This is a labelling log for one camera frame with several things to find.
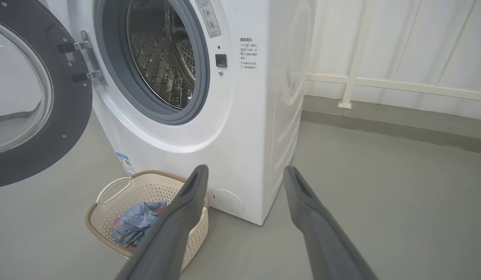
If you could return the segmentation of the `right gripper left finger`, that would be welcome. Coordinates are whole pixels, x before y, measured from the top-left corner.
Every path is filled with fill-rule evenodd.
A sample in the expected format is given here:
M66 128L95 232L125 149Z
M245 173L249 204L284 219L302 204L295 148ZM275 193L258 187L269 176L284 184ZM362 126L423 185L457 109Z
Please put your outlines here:
M207 186L208 167L199 165L115 280L179 280L189 232L201 219Z

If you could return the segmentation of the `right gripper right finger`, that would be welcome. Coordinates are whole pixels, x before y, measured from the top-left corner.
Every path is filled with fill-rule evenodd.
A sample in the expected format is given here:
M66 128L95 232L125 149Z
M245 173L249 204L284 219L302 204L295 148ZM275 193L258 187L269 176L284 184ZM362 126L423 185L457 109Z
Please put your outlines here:
M292 222L304 236L313 279L378 280L299 170L286 166L283 184Z

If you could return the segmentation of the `blue patterned garment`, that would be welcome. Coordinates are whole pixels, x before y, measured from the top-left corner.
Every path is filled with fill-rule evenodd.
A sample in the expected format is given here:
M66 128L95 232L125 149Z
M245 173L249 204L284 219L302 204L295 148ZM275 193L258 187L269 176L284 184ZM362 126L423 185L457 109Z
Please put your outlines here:
M168 205L168 200L142 202L124 211L111 225L112 237L118 245L127 238L148 230L157 222Z

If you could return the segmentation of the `black round washer door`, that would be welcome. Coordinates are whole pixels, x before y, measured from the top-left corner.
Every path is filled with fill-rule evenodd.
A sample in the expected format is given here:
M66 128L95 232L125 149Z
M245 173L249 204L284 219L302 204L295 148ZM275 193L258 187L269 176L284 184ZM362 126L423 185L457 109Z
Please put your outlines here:
M92 85L75 40L39 0L0 0L0 187L64 157L89 122Z

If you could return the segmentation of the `white front-load washing machine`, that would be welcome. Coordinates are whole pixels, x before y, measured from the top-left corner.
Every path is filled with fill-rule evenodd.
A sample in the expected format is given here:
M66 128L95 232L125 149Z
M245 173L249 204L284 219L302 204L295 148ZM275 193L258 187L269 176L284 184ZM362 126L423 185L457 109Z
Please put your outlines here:
M96 0L43 1L78 42L89 30L107 82L93 86L93 109L114 152L136 172L188 177L207 165L211 201L212 190L226 189L245 207L234 216L262 225L297 145L317 0L210 0L221 30L213 38L190 0L208 46L210 85L202 110L182 125L152 121L116 88L96 41ZM256 70L240 69L241 37L258 44ZM215 54L227 55L227 67L216 66Z

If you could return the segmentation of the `grey rubber door gasket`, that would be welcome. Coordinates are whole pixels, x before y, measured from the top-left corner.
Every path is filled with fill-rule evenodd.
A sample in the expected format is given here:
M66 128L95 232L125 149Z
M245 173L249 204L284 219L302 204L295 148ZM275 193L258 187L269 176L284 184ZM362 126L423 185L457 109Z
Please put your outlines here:
M100 55L116 88L141 114L166 125L190 122L202 110L210 86L210 58L205 34L190 0L168 0L192 43L196 81L191 101L176 109L160 100L140 75L129 49L127 14L130 0L96 0L94 27Z

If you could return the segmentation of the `metal door hinge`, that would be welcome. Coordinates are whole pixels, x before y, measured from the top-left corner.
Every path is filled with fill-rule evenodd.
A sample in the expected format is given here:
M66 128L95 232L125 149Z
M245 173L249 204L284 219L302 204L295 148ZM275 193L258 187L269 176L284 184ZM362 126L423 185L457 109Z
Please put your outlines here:
M58 46L60 53L65 54L68 59L68 65L72 65L75 62L74 52L78 51L86 64L87 72L81 74L79 80L81 81L95 81L102 86L107 86L105 75L102 71L100 61L95 53L95 47L93 45L93 39L89 33L89 30L81 30L81 42L63 43Z

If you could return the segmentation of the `round drain filter cover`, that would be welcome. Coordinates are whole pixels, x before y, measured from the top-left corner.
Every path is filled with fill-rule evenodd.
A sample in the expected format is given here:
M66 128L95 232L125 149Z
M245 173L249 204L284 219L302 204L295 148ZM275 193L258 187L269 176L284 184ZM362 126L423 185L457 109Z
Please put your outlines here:
M211 191L213 207L231 215L240 215L244 212L243 202L232 192L217 188Z

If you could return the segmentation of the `cream plastic laundry basket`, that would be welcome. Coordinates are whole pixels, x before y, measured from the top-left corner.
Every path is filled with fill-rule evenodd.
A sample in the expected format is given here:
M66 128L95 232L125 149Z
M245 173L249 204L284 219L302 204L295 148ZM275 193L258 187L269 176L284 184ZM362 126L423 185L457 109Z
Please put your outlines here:
M105 193L121 182L127 182L126 186L115 195L103 202ZM99 193L96 202L86 213L84 221L86 227L96 238L109 248L123 255L127 259L132 257L130 249L118 245L112 236L114 221L132 206L143 202L167 200L172 202L185 184L185 179L176 175L158 170L146 170L129 177L123 177L107 184Z

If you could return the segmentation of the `blue energy label sticker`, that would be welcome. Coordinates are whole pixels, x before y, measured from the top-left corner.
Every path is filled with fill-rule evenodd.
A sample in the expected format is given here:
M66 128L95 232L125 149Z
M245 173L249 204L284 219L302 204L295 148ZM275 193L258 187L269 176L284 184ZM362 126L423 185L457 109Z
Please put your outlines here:
M129 158L126 155L120 154L118 152L116 153L116 155L125 172L130 176L134 175L136 171L134 170L133 165L130 163Z

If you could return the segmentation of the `white metal railing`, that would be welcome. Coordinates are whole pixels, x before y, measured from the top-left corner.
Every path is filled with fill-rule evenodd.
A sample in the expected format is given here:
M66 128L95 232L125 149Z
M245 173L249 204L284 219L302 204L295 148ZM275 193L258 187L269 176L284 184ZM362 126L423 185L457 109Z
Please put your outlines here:
M306 81L481 102L481 0L318 0Z

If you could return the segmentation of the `printed warning text label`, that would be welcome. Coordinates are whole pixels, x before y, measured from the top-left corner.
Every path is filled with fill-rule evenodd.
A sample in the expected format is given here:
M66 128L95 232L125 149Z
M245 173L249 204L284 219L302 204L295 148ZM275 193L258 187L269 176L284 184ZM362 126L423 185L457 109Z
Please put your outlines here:
M239 39L239 65L240 69L258 69L258 44L251 37L241 37Z

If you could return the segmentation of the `instruction sticker with dials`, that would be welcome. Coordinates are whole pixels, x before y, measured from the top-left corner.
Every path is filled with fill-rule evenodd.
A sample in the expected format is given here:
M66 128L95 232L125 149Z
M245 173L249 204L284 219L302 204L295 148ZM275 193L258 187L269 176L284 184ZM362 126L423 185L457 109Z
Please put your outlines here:
M221 30L210 0L195 0L210 38L219 37Z

